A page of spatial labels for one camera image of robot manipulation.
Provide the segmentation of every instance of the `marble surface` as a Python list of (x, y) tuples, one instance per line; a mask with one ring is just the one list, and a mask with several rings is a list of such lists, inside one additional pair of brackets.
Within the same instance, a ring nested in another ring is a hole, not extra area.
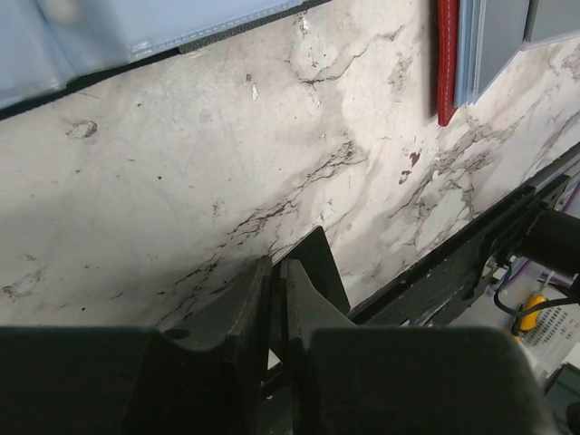
[(333, 0), (1, 121), (0, 323), (167, 327), (317, 224), (356, 305), (580, 140), (579, 40), (440, 128), (433, 3)]

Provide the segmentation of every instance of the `black cable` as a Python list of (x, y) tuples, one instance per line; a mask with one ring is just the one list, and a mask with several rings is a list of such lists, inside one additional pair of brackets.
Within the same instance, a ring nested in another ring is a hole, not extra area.
[(540, 311), (540, 310), (545, 310), (547, 308), (554, 308), (556, 306), (563, 306), (563, 305), (580, 304), (580, 300), (578, 300), (578, 299), (571, 298), (571, 297), (565, 297), (562, 299), (556, 299), (554, 301), (542, 302), (540, 304), (534, 305), (533, 307), (531, 307), (525, 311), (514, 310), (513, 308), (510, 308), (510, 307), (504, 305), (499, 300), (499, 292), (508, 283), (510, 275), (511, 275), (511, 266), (507, 269), (506, 274), (504, 275), (504, 277), (501, 280), (502, 281), (501, 285), (498, 287), (498, 290), (496, 290), (496, 293), (493, 295), (494, 304), (496, 305), (497, 308), (499, 308), (504, 313), (508, 313), (508, 314), (513, 315), (515, 317), (526, 317), (527, 315), (530, 315), (530, 314), (535, 313), (535, 312)]

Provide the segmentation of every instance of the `red stain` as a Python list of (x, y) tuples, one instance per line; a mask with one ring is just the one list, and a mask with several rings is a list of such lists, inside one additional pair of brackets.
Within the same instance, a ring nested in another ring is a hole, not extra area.
[(419, 161), (419, 158), (421, 157), (421, 152), (417, 151), (417, 152), (412, 152), (411, 155), (409, 156), (409, 160), (411, 161), (411, 167), (415, 166), (417, 164), (417, 162)]
[(401, 178), (399, 179), (399, 184), (403, 184), (409, 178), (411, 174), (410, 170), (404, 170), (401, 172)]

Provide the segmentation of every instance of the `yellow object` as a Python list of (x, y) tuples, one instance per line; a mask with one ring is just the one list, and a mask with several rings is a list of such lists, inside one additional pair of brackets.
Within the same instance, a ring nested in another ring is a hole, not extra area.
[[(534, 308), (534, 306), (544, 302), (546, 298), (543, 295), (531, 295), (527, 300), (526, 305), (524, 305), (524, 311)], [(537, 326), (537, 318), (540, 316), (540, 312), (528, 314), (526, 317), (522, 317), (521, 323), (519, 325), (519, 330), (523, 332), (528, 332)]]

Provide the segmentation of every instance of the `black cylinder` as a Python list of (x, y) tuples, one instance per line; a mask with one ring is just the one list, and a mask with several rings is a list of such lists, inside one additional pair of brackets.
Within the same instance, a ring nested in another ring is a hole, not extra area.
[(580, 273), (580, 219), (553, 209), (544, 211), (519, 254), (560, 274)]

